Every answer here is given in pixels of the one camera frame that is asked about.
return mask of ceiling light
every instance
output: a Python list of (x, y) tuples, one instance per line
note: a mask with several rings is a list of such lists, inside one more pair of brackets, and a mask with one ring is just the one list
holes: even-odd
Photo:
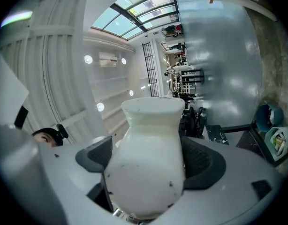
[(22, 21), (31, 18), (32, 11), (25, 11), (17, 14), (13, 14), (11, 16), (6, 17), (2, 23), (1, 23), (1, 28), (7, 24), (14, 23), (17, 21)]
[(103, 105), (103, 103), (98, 103), (97, 104), (97, 109), (98, 111), (102, 112), (104, 110), (105, 106)]
[(85, 55), (84, 61), (85, 61), (85, 63), (90, 64), (90, 63), (93, 62), (93, 58), (91, 56), (89, 56), (89, 55)]

